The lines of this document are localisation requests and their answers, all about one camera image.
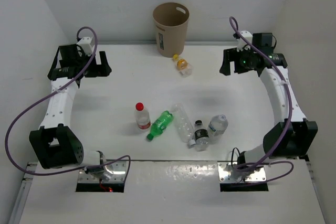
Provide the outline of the green plastic bottle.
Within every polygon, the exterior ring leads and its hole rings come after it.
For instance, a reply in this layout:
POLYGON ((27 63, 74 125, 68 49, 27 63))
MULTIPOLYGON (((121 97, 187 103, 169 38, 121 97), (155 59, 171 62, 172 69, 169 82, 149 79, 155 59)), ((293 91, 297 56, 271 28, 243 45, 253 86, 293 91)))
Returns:
POLYGON ((166 128, 173 122, 174 116, 168 110, 161 113, 161 115, 152 124, 149 134, 146 136, 148 141, 163 134, 166 128))

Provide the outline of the black cap labelled bottle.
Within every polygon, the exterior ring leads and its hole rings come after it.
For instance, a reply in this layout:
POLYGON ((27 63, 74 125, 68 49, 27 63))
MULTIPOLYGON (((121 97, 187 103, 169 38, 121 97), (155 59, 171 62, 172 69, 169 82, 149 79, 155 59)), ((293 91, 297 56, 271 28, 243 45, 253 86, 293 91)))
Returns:
POLYGON ((198 152, 205 151, 209 145, 209 135, 201 120, 195 121, 195 142, 198 152))

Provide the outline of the yellow cap small bottle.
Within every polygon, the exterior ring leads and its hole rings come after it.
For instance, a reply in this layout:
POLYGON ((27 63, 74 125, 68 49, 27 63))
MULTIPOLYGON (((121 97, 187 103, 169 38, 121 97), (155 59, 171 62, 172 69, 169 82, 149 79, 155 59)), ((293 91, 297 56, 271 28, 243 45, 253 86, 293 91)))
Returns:
POLYGON ((173 62, 176 65, 176 69, 181 75, 181 77, 188 77, 192 74, 193 67, 190 63, 188 63, 184 58, 175 54, 173 56, 173 62))

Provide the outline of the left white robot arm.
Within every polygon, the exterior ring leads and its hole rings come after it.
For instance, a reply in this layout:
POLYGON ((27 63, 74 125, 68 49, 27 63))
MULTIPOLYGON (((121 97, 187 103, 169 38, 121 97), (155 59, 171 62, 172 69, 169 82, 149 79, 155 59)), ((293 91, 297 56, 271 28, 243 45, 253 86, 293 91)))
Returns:
POLYGON ((80 79, 66 85, 86 65, 91 62, 81 78, 107 77, 111 73, 106 53, 99 52, 101 60, 97 64, 90 58, 82 46, 76 44, 59 46, 48 79, 51 90, 55 93, 48 103, 48 108, 39 129, 31 131, 29 141, 44 169, 66 166, 95 166, 100 163, 100 151, 86 151, 70 128, 72 105, 80 87, 80 79))

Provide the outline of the clear bottle blue label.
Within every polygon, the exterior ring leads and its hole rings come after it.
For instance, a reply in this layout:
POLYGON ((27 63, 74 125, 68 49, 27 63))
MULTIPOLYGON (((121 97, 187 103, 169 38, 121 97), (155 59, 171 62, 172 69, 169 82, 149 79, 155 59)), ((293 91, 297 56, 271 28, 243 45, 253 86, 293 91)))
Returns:
POLYGON ((211 118, 207 131, 209 141, 214 144, 219 141, 228 127, 227 117, 223 114, 216 115, 211 118))

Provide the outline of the red cap clear bottle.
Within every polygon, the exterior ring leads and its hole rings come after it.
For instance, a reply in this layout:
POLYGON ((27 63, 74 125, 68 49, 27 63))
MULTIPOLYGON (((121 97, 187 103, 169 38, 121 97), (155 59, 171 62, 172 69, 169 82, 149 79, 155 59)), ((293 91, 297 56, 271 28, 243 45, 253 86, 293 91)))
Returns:
POLYGON ((138 102, 135 105, 135 121, 139 129, 148 130, 151 126, 151 120, 148 109, 143 103, 138 102))

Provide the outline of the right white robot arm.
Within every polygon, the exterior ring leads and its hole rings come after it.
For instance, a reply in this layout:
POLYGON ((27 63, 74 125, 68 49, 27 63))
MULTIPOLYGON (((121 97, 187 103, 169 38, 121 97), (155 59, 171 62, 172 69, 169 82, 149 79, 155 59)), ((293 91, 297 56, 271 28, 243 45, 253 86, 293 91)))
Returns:
POLYGON ((237 74, 255 71, 264 84, 274 114, 274 126, 263 142, 240 153, 238 167, 260 166, 272 159, 304 157, 318 132, 315 121, 302 112, 292 90, 288 64, 283 54, 275 53, 276 38, 271 33, 234 33, 236 48, 225 49, 220 73, 230 75, 234 63, 237 74))

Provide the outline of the long clear crushed bottle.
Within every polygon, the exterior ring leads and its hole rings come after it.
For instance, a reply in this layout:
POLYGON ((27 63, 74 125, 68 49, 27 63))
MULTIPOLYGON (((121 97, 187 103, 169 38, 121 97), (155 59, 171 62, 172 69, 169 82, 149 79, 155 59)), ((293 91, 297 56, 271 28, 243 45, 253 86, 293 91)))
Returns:
POLYGON ((195 146, 194 128, 187 116, 186 111, 181 103, 172 105, 172 114, 174 116, 174 125, 180 139, 187 145, 188 148, 195 146))

